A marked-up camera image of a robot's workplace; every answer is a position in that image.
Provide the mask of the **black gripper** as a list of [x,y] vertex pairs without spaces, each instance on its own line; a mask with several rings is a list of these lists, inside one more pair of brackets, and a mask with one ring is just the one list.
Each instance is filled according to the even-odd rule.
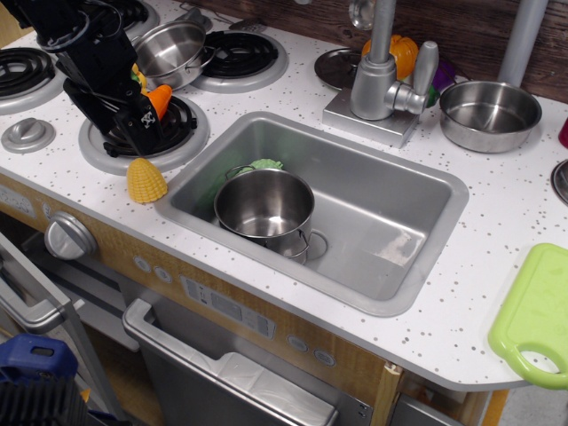
[[[162,125],[149,97],[131,76],[138,56],[126,34],[78,36],[58,45],[56,55],[67,76],[64,91],[106,134],[106,154],[113,158],[152,154],[163,139]],[[113,128],[124,138],[109,133]]]

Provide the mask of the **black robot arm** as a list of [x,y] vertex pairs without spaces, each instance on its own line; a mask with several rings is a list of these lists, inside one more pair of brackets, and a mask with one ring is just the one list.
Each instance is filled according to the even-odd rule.
[[163,140],[160,118],[132,68],[138,55],[122,15],[105,1],[4,1],[41,49],[57,57],[63,89],[104,135],[118,129],[135,154],[152,154]]

